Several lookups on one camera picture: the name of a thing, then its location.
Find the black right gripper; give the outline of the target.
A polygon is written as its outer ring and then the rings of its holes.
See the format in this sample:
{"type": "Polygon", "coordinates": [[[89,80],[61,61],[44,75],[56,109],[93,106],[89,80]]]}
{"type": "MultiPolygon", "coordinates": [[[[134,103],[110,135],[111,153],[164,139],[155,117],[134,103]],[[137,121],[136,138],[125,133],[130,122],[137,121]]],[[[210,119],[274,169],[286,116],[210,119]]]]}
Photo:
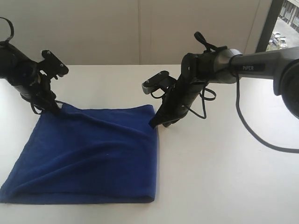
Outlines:
{"type": "Polygon", "coordinates": [[[159,125],[168,127],[186,116],[188,108],[202,90],[202,83],[185,83],[177,81],[173,89],[168,93],[161,108],[149,121],[151,128],[159,125]]]}

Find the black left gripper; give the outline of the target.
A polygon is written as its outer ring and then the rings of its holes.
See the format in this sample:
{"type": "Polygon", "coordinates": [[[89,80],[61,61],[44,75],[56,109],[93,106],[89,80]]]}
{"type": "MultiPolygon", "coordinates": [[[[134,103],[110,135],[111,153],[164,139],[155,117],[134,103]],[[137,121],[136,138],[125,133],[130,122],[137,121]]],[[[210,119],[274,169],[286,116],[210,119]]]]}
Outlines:
{"type": "Polygon", "coordinates": [[[56,95],[50,88],[50,80],[46,75],[35,74],[32,77],[20,76],[21,98],[30,103],[32,110],[46,110],[57,116],[60,113],[55,99],[56,95]]]}

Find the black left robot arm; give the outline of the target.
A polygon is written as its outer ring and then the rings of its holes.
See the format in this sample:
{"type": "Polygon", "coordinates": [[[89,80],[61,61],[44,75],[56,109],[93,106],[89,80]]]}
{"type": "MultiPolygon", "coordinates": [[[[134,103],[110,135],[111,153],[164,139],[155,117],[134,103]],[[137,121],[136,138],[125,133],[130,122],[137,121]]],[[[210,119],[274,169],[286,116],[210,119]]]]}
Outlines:
{"type": "Polygon", "coordinates": [[[0,78],[5,79],[29,102],[35,114],[37,110],[58,115],[60,108],[51,90],[52,78],[68,74],[69,69],[51,51],[41,52],[44,60],[35,62],[12,44],[0,42],[0,78]]]}

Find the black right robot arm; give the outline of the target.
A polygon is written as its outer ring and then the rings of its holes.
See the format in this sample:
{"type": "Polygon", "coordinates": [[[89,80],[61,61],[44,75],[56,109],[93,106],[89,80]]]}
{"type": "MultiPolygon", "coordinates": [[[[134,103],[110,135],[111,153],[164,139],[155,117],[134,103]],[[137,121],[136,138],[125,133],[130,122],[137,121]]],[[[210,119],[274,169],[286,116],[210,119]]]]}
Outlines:
{"type": "Polygon", "coordinates": [[[161,71],[142,84],[145,94],[164,91],[162,104],[149,125],[169,126],[185,117],[192,103],[209,83],[234,84],[241,77],[272,79],[273,91],[287,109],[299,115],[299,49],[297,47],[242,55],[221,48],[202,54],[188,53],[181,62],[178,79],[161,71]]]}

